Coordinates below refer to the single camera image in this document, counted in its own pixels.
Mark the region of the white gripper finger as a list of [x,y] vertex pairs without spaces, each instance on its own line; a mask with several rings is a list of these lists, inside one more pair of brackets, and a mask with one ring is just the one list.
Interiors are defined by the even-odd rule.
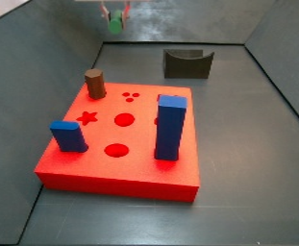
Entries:
[[107,20],[111,20],[111,13],[106,7],[105,1],[101,2],[101,11]]
[[129,12],[131,9],[131,2],[130,1],[125,1],[125,9],[122,12],[122,21],[126,22],[127,18],[129,18]]

